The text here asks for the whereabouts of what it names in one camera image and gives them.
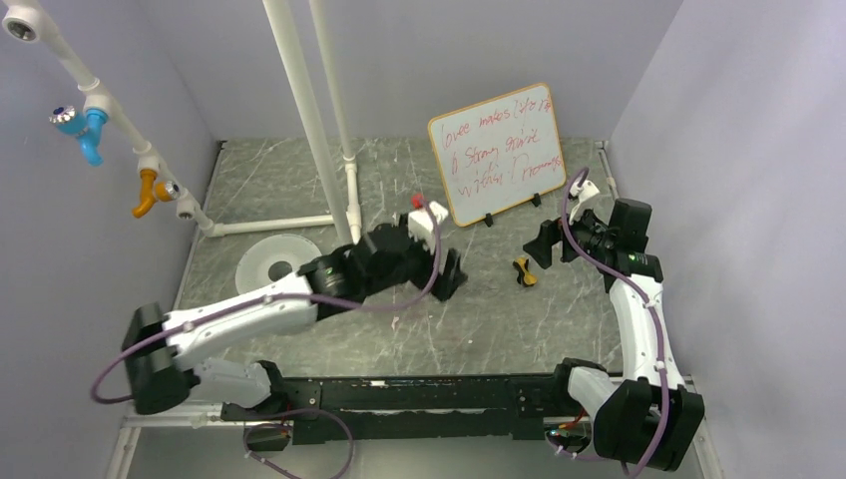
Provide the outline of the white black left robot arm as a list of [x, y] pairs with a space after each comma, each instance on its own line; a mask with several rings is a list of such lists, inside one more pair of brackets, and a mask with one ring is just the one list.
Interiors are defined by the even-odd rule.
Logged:
[[406, 282], [449, 299], [467, 275], [459, 253], [440, 244], [448, 216], [432, 202], [251, 292], [192, 309], [138, 308], [122, 352], [135, 411], [158, 414], [192, 399], [232, 404], [263, 419], [278, 416], [289, 406], [279, 368], [267, 360], [240, 365], [218, 354], [255, 337], [303, 332]]

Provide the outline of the yellow framed whiteboard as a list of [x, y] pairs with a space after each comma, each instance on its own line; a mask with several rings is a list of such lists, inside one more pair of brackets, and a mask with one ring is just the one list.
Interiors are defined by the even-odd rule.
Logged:
[[545, 83], [435, 117], [427, 131], [459, 227], [483, 222], [566, 182], [554, 102]]

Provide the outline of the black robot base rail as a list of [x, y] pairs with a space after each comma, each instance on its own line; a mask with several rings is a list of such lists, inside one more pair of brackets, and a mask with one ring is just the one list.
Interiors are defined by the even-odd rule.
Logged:
[[394, 377], [288, 377], [282, 398], [244, 409], [226, 403], [224, 422], [278, 420], [293, 412], [292, 441], [507, 436], [542, 440], [581, 410], [551, 373]]

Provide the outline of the yellow black whiteboard eraser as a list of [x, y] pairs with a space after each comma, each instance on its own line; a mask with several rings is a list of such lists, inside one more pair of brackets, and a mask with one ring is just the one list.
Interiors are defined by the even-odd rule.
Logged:
[[521, 287], [532, 287], [537, 284], [537, 278], [530, 272], [530, 260], [525, 256], [517, 257], [512, 267], [517, 272], [516, 282]]

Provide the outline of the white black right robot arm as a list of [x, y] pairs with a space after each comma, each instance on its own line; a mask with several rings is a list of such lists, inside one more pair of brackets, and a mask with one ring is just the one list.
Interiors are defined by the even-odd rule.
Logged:
[[599, 457], [634, 471], [674, 471], [704, 417], [704, 403], [678, 372], [666, 335], [663, 272], [645, 251], [652, 208], [618, 199], [603, 221], [575, 199], [568, 204], [567, 215], [543, 222], [524, 250], [548, 268], [560, 244], [563, 262], [581, 258], [597, 268], [617, 318], [624, 369], [614, 382], [603, 366], [566, 358], [555, 369], [551, 403], [563, 414], [587, 412]]

